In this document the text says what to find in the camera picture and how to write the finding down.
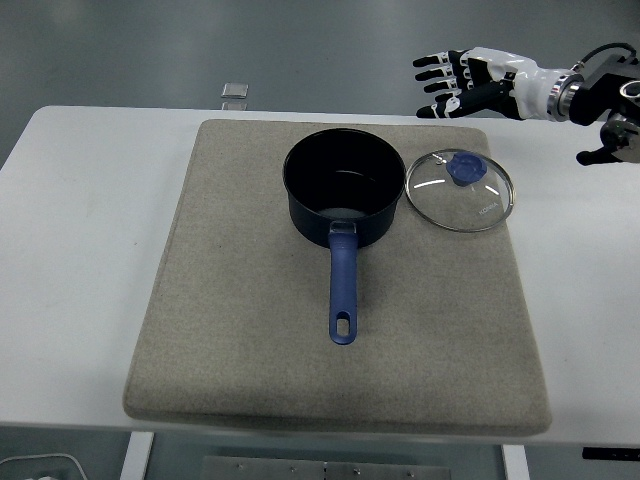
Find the robotic arm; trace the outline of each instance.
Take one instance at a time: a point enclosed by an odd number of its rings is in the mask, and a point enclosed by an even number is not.
[[[627,57],[610,56],[586,80],[584,64],[609,48],[624,48]],[[603,147],[577,155],[582,165],[640,163],[640,65],[627,44],[603,45],[571,69],[544,69],[533,60],[500,50],[473,48],[428,55],[413,62],[425,68],[416,75],[428,81],[427,93],[439,94],[421,118],[456,118],[483,109],[507,118],[570,120],[590,125],[610,111],[600,131]]]

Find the saucepan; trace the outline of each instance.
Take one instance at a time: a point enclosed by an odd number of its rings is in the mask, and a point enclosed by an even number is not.
[[[329,336],[357,335],[357,249],[380,239],[404,191],[405,165],[383,139],[361,130],[322,130],[298,142],[283,167],[289,214],[308,240],[331,251]]]

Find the metal plate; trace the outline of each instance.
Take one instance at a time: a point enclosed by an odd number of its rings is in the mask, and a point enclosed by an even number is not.
[[[249,85],[246,83],[225,83],[222,98],[247,98]]]
[[[205,457],[200,480],[450,480],[445,467]]]
[[[204,457],[200,480],[324,480],[324,465],[322,461]]]
[[[240,112],[244,112],[247,109],[246,103],[240,102],[222,102],[221,110],[236,110]]]

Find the gray floor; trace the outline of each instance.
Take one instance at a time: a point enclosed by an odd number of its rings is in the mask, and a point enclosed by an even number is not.
[[[0,462],[16,456],[62,453],[73,456],[90,480],[120,478],[129,446],[128,432],[0,429]],[[82,480],[73,460],[60,457],[11,460],[0,464],[0,479],[24,480],[46,475],[57,480]]]
[[[224,83],[242,82],[250,110],[413,115],[432,101],[414,58],[485,46],[570,67],[603,43],[640,46],[639,18],[637,0],[1,1],[0,166],[46,105],[219,109]],[[7,438],[30,451],[26,433]],[[532,455],[585,465],[574,453]]]

